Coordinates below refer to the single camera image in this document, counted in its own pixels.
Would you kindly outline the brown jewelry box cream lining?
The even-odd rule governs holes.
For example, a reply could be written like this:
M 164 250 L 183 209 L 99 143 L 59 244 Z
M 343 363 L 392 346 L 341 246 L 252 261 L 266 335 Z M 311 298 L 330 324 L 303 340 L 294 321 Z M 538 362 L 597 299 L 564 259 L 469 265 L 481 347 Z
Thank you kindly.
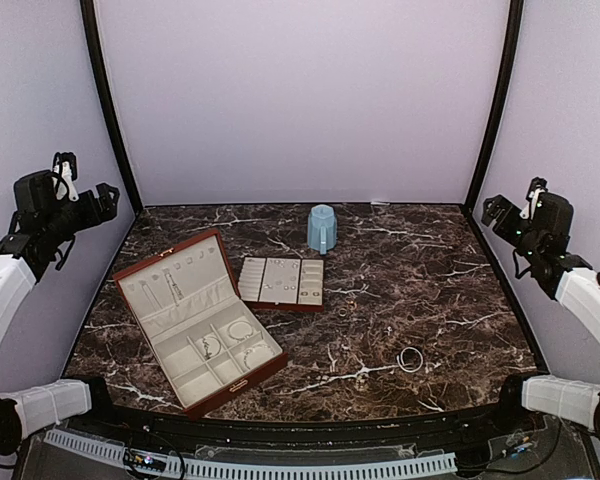
M 197 420 L 286 367 L 288 355 L 241 299 L 216 229 L 115 273 L 184 413 Z M 246 349 L 276 356 L 247 370 Z

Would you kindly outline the brown jewelry tray cream lining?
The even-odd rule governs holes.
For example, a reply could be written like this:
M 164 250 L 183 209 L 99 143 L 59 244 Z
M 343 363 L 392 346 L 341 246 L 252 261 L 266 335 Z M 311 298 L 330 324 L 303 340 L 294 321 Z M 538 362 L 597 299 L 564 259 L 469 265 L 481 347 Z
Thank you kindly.
M 246 257 L 238 289 L 254 309 L 321 312 L 324 270 L 320 259 Z

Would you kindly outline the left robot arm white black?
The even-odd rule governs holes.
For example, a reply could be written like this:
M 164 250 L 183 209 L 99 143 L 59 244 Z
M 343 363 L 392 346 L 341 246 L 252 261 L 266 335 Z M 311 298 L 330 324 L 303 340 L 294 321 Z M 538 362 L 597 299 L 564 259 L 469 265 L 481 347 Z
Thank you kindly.
M 23 177 L 14 184 L 16 210 L 0 240 L 0 345 L 18 308 L 40 282 L 48 266 L 61 269 L 77 232 L 117 215 L 120 193 L 106 183 L 74 195 L 68 181 L 51 171 Z M 100 436 L 121 427 L 120 412 L 108 404 L 103 380 L 58 380 L 0 394 L 0 455 L 17 452 L 31 434 L 81 415 Z

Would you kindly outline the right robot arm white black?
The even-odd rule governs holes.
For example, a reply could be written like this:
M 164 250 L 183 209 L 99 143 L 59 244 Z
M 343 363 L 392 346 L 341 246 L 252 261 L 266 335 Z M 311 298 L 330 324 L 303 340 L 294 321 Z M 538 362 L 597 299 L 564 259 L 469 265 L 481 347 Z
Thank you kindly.
M 516 277 L 530 275 L 600 345 L 600 271 L 568 251 L 573 214 L 569 201 L 538 187 L 524 208 L 502 195 L 486 199 L 481 222 L 528 262 Z M 497 432 L 514 432 L 535 411 L 574 422 L 600 441 L 600 384 L 544 374 L 522 380 L 519 390 L 491 410 Z

